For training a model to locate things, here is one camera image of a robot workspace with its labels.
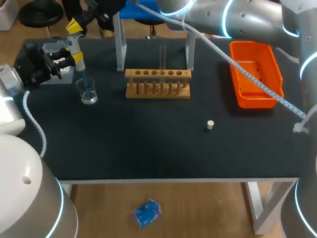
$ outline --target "wooden floor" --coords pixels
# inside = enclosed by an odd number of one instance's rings
[[[29,0],[20,0],[23,5]],[[17,20],[10,31],[0,32],[0,64],[13,64],[24,40],[67,35],[67,19],[50,28],[32,29]],[[148,26],[124,21],[128,38],[150,34]],[[157,35],[184,37],[170,32],[165,25]],[[99,38],[95,22],[87,37]],[[269,184],[260,186],[264,193]],[[245,188],[241,183],[169,183],[79,185],[72,199],[79,217],[79,238],[253,238],[252,220]],[[131,212],[148,199],[162,207],[162,216],[140,230]],[[264,238],[282,238],[276,223]]]

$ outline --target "white bottle cap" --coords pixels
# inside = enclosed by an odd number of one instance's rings
[[[212,129],[213,125],[214,125],[213,120],[209,120],[209,121],[207,122],[207,128],[208,128],[209,130]]]

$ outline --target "orange basket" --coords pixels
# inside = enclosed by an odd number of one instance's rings
[[[234,41],[230,43],[230,56],[265,86],[284,97],[283,78],[269,45]],[[238,104],[242,108],[273,108],[277,101],[230,65]]]

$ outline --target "black table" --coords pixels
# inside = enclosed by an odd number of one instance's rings
[[[213,41],[229,53],[229,39]],[[186,67],[185,39],[127,44],[126,68],[159,68],[160,44],[166,45],[167,69]],[[44,161],[59,180],[297,178],[307,166],[307,136],[293,133],[300,119],[280,104],[241,110],[228,63],[200,39],[190,100],[125,99],[127,80],[116,72],[114,41],[83,39],[80,46],[98,102],[82,104],[74,83],[41,86],[28,100],[47,137]],[[274,54],[285,98],[303,109],[298,65]],[[40,152],[41,138],[24,117],[19,136]],[[208,120],[215,122],[211,131]]]

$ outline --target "blue package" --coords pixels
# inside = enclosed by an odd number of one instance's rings
[[[144,228],[151,222],[155,221],[162,214],[162,211],[159,204],[150,199],[140,208],[134,209],[132,214],[138,221],[139,226]]]

